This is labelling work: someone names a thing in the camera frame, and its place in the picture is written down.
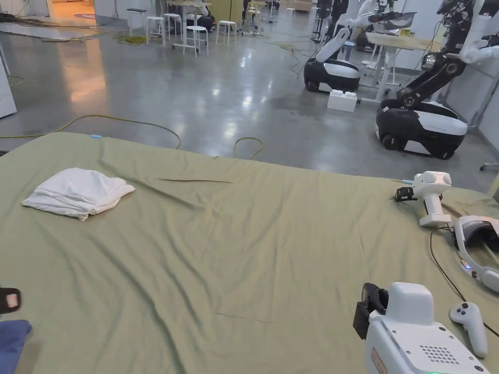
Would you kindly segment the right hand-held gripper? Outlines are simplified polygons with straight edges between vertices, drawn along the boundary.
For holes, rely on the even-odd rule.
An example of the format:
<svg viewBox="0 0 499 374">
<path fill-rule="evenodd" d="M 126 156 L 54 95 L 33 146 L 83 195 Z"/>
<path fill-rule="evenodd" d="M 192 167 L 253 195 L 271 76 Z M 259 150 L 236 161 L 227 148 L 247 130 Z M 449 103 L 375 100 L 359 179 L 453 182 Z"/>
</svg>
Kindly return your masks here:
<svg viewBox="0 0 499 374">
<path fill-rule="evenodd" d="M 365 283 L 353 328 L 365 341 L 369 374 L 486 374 L 488 342 L 479 307 L 464 301 L 450 319 L 469 335 L 468 349 L 434 319 L 434 299 L 421 284 L 394 282 L 388 289 Z"/>
</svg>

